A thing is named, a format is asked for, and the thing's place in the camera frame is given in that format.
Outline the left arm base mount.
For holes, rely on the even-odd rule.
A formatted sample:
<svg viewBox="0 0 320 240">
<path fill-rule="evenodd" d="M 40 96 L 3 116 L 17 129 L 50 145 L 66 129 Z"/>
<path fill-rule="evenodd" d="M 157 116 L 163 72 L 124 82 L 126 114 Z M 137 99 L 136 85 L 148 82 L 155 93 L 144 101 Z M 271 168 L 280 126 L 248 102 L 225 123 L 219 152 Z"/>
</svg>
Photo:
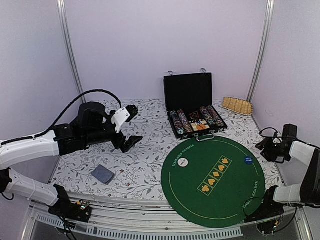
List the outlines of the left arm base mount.
<svg viewBox="0 0 320 240">
<path fill-rule="evenodd" d="M 92 213 L 90 202 L 80 199 L 73 203 L 62 186 L 54 184 L 53 187 L 57 190 L 58 201 L 53 206 L 49 206 L 48 213 L 62 219 L 88 223 Z"/>
</svg>

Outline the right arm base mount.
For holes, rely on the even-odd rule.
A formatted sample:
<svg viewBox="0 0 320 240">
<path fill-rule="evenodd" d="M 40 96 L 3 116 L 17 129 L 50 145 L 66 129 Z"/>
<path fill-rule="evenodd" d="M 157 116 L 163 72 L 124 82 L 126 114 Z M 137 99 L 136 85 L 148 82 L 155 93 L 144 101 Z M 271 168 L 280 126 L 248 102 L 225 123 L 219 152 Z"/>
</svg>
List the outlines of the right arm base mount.
<svg viewBox="0 0 320 240">
<path fill-rule="evenodd" d="M 254 222 L 258 220 L 268 219 L 279 216 L 279 219 L 274 219 L 270 222 L 259 223 L 258 231 L 263 235 L 273 235 L 281 223 L 284 214 L 284 204 L 274 201 L 274 194 L 278 185 L 270 187 L 264 194 L 264 197 L 251 197 L 246 200 L 242 206 L 245 215 L 245 222 Z M 247 213 L 246 207 L 251 203 L 257 202 L 258 209 L 253 213 Z"/>
</svg>

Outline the blue small blind button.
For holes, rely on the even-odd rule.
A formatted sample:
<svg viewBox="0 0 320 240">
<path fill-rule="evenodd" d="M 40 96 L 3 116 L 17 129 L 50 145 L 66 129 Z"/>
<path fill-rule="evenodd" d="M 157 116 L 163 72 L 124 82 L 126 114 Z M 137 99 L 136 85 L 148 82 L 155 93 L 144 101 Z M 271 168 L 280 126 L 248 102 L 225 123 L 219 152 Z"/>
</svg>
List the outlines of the blue small blind button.
<svg viewBox="0 0 320 240">
<path fill-rule="evenodd" d="M 254 159 L 253 159 L 253 157 L 251 157 L 251 156 L 246 156 L 246 157 L 244 158 L 244 162 L 245 162 L 247 165 L 252 165 L 252 164 L 254 163 Z"/>
</svg>

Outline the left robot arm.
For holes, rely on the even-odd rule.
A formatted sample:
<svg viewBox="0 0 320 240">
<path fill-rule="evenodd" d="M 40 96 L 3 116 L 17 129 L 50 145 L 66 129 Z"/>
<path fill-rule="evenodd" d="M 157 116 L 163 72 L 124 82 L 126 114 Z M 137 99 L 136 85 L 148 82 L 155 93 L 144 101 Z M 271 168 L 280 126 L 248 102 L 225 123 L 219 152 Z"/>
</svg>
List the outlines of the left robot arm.
<svg viewBox="0 0 320 240">
<path fill-rule="evenodd" d="M 140 136 L 126 138 L 121 132 L 122 125 L 137 114 L 135 105 L 106 113 L 103 104 L 88 102 L 80 105 L 77 117 L 70 124 L 54 125 L 47 133 L 23 137 L 18 141 L 1 141 L 0 192 L 54 206 L 63 217 L 70 217 L 75 211 L 74 205 L 62 186 L 41 183 L 21 175 L 12 166 L 38 158 L 84 151 L 92 145 L 107 142 L 126 153 L 142 140 Z"/>
</svg>

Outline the white dealer button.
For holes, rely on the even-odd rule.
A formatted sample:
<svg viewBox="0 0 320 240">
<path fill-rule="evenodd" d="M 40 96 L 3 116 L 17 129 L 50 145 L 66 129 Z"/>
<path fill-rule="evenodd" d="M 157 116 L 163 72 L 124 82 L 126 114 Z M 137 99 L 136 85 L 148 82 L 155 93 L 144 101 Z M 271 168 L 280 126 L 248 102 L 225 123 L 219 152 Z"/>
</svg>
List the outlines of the white dealer button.
<svg viewBox="0 0 320 240">
<path fill-rule="evenodd" d="M 188 166 L 188 164 L 189 164 L 189 161 L 186 158 L 180 158 L 178 160 L 178 165 L 182 168 Z"/>
</svg>

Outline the orange big blind button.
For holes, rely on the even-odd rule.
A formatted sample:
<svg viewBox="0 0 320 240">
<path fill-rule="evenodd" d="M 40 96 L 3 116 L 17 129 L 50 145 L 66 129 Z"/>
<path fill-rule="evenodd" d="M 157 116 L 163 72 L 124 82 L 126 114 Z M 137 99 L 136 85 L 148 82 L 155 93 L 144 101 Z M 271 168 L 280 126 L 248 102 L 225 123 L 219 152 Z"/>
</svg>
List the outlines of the orange big blind button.
<svg viewBox="0 0 320 240">
<path fill-rule="evenodd" d="M 204 124 L 198 124 L 198 125 L 196 126 L 196 128 L 197 128 L 198 131 L 201 131 L 201 130 L 205 130 L 205 129 L 206 129 L 206 126 L 205 126 Z"/>
</svg>

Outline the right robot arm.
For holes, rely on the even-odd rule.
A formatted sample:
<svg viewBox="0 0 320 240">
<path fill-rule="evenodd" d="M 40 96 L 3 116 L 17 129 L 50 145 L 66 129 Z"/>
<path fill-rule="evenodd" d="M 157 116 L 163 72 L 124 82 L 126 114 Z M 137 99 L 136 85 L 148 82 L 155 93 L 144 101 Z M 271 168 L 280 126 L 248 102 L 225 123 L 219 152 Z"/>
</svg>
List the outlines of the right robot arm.
<svg viewBox="0 0 320 240">
<path fill-rule="evenodd" d="M 255 145 L 262 140 L 259 134 L 264 128 L 262 124 L 251 117 L 236 117 L 226 122 L 227 130 L 215 135 L 240 143 L 254 153 L 263 168 L 267 188 L 298 184 L 303 180 L 307 167 L 302 163 L 296 160 L 284 164 L 270 163 L 260 155 Z M 170 151 L 183 140 L 176 139 L 170 125 L 163 120 L 149 126 L 134 123 L 126 131 L 143 136 L 143 140 L 116 162 L 117 180 L 113 196 L 139 200 L 150 208 L 167 208 L 169 203 L 161 186 L 161 169 Z"/>
</svg>

